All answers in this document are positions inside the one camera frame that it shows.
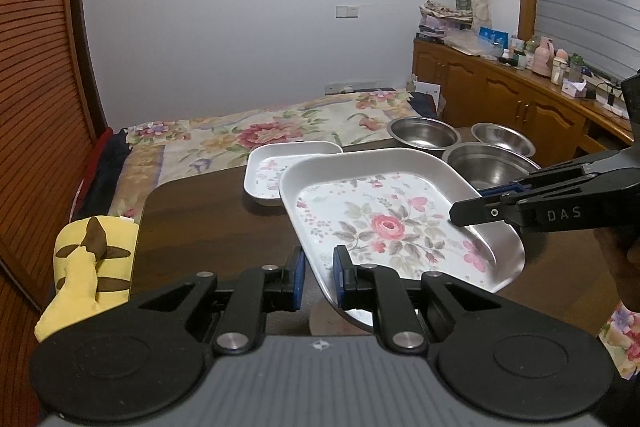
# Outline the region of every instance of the bowl rim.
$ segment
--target bowl rim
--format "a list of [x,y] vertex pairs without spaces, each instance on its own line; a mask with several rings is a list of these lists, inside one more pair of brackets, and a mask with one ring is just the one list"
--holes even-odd
[[[515,129],[512,129],[511,127],[507,127],[506,125],[501,125],[499,123],[493,123],[493,122],[478,122],[475,123],[471,126],[471,135],[478,140],[480,143],[485,143],[487,145],[496,145],[495,143],[491,143],[491,142],[485,142],[483,140],[481,140],[478,135],[476,134],[476,130],[483,125],[493,125],[494,127],[500,128],[500,129],[504,129],[506,131],[509,131],[511,133],[513,133],[514,135],[520,137],[525,143],[527,143],[529,145],[529,150],[530,152],[528,154],[520,154],[520,153],[516,153],[520,156],[526,156],[527,158],[531,158],[535,153],[536,153],[536,146],[533,145],[533,142],[527,138],[526,136],[524,136],[524,134],[520,133],[519,131],[516,131]],[[504,150],[510,150],[510,149],[506,149],[505,147],[500,147],[501,149]]]
[[[451,145],[447,145],[446,147],[422,147],[422,146],[416,145],[414,143],[411,143],[411,142],[408,142],[407,140],[402,139],[396,133],[394,133],[393,131],[394,124],[401,120],[423,120],[431,123],[436,123],[437,125],[440,125],[442,127],[446,127],[452,130],[453,134],[456,137],[456,140]],[[407,147],[411,147],[411,148],[422,150],[422,151],[446,151],[447,149],[455,147],[456,145],[459,145],[462,142],[462,136],[460,136],[460,133],[455,127],[450,126],[448,123],[444,123],[442,120],[437,120],[436,118],[427,118],[425,116],[401,116],[400,118],[394,118],[393,120],[391,120],[389,123],[386,124],[386,131],[390,134],[391,138],[398,140],[400,143],[406,145]]]
[[446,163],[447,165],[449,165],[451,168],[453,168],[453,165],[451,165],[449,163],[449,158],[450,156],[457,150],[457,149],[462,149],[464,147],[473,147],[473,146],[478,146],[481,145],[482,147],[490,147],[492,149],[497,149],[500,152],[506,152],[507,154],[511,154],[514,156],[517,156],[518,158],[520,158],[521,160],[524,161],[524,163],[532,166],[535,171],[539,171],[541,169],[540,165],[538,165],[537,163],[535,163],[531,158],[527,158],[526,156],[522,155],[522,154],[518,154],[516,152],[510,151],[508,149],[504,149],[503,147],[500,147],[499,145],[494,145],[492,143],[486,143],[486,142],[462,142],[462,143],[458,143],[452,147],[449,147],[449,150],[445,151],[445,153],[442,155],[442,161],[444,161],[444,163]]

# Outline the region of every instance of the small white floral tray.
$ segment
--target small white floral tray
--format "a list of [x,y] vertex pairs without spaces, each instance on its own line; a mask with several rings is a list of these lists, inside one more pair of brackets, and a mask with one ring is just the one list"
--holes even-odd
[[[324,296],[334,307],[334,247],[354,264],[394,268],[419,279],[448,273],[495,292],[524,267],[524,247],[504,222],[461,229],[449,222],[452,201],[478,192],[442,160],[393,148],[300,161],[280,178],[280,195]],[[371,325],[371,314],[348,312]]]
[[278,182],[286,168],[313,156],[342,152],[327,141],[271,143],[254,149],[244,172],[244,190],[260,204],[282,204]]

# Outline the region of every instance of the wooden table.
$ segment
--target wooden table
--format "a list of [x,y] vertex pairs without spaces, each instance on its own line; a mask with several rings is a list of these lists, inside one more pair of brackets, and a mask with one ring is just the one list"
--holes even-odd
[[[463,139],[468,134],[462,130]],[[396,146],[380,140],[346,151]],[[140,222],[131,292],[154,289],[200,270],[231,279],[249,267],[283,264],[298,238],[282,207],[264,207],[244,193],[245,167],[169,182],[147,198]],[[524,234],[526,266],[500,295],[593,333],[609,317],[618,296],[590,230]],[[284,330],[306,333],[308,311],[322,299],[310,273],[305,304]]]

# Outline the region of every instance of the metal screw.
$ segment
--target metal screw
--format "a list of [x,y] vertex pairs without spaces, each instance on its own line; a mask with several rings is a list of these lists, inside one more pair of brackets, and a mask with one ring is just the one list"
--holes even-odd
[[240,349],[248,344],[249,339],[242,333],[231,331],[230,333],[222,333],[222,335],[216,339],[216,342],[225,349]]
[[400,333],[396,333],[392,340],[396,346],[413,349],[424,342],[424,337],[415,331],[401,331]]

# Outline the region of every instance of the stainless steel bowl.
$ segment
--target stainless steel bowl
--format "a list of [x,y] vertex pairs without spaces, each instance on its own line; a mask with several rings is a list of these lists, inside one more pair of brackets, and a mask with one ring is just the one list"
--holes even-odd
[[440,120],[406,116],[386,126],[387,132],[400,143],[442,157],[447,148],[460,142],[460,133]]
[[529,158],[487,143],[460,143],[442,159],[476,190],[506,185],[540,169]]
[[527,158],[536,153],[536,148],[529,138],[497,123],[476,123],[471,128],[471,134],[479,142],[497,145]]

